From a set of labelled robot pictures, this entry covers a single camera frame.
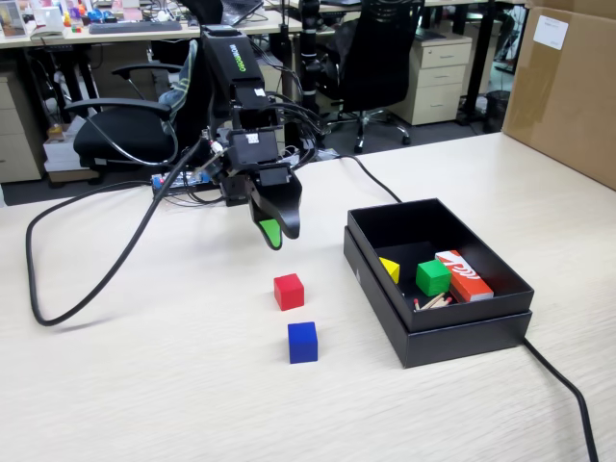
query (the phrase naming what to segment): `black box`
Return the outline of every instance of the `black box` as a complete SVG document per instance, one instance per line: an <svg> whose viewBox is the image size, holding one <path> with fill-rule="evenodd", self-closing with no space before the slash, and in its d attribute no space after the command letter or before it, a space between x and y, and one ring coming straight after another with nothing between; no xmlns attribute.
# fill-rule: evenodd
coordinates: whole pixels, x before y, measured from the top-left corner
<svg viewBox="0 0 616 462"><path fill-rule="evenodd" d="M457 250L494 297L416 311L417 265ZM348 212L345 256L405 368L519 345L534 291L438 199ZM395 284L379 257L400 264Z"/></svg>

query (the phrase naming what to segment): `trash bin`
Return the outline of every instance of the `trash bin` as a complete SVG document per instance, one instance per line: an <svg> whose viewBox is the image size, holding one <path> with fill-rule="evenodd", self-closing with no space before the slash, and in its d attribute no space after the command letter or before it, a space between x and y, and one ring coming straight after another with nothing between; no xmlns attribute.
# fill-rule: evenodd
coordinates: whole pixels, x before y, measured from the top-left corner
<svg viewBox="0 0 616 462"><path fill-rule="evenodd" d="M498 133L504 124L504 115L507 112L511 91L490 91L485 96L488 106L485 111L484 133Z"/></svg>

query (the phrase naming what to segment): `robotic arm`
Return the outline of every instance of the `robotic arm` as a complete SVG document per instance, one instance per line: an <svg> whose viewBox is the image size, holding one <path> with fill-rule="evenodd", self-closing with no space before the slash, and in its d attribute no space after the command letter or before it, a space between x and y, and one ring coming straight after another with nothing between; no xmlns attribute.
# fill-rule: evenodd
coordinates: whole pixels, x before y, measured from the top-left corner
<svg viewBox="0 0 616 462"><path fill-rule="evenodd" d="M228 26L205 26L201 35L213 97L209 127L194 147L197 159L223 195L249 204L250 214L269 247L282 246L282 234L299 236L301 184L289 163L278 158L275 130L279 110L271 106L263 75L246 35ZM228 146L220 151L216 131L231 120Z"/></svg>

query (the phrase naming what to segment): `white label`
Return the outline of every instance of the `white label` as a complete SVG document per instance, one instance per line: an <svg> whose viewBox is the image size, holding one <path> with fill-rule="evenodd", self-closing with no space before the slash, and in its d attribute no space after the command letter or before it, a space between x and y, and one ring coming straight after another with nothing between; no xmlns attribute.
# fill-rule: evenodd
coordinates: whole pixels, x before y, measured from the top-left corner
<svg viewBox="0 0 616 462"><path fill-rule="evenodd" d="M556 50L562 49L569 24L547 16L539 16L534 40Z"/></svg>

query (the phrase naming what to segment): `drawer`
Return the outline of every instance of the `drawer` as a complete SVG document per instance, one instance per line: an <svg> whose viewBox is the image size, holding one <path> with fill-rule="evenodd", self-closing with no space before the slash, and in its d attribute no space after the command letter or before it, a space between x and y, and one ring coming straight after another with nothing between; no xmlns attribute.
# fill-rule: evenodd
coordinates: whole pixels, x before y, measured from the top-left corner
<svg viewBox="0 0 616 462"><path fill-rule="evenodd" d="M422 69L445 65L467 64L471 57L471 44L425 46L420 52Z"/></svg>
<svg viewBox="0 0 616 462"><path fill-rule="evenodd" d="M437 85L461 84L464 82L465 65L451 65L449 67L434 67L420 69L417 77L417 87L436 87Z"/></svg>
<svg viewBox="0 0 616 462"><path fill-rule="evenodd" d="M14 107L9 84L0 82L0 109L13 109Z"/></svg>
<svg viewBox="0 0 616 462"><path fill-rule="evenodd" d="M40 179L39 168L25 135L0 137L0 146L0 183Z"/></svg>
<svg viewBox="0 0 616 462"><path fill-rule="evenodd" d="M0 110L0 136L23 133L21 120L15 109Z"/></svg>
<svg viewBox="0 0 616 462"><path fill-rule="evenodd" d="M417 89L413 125L454 120L457 116L462 84Z"/></svg>

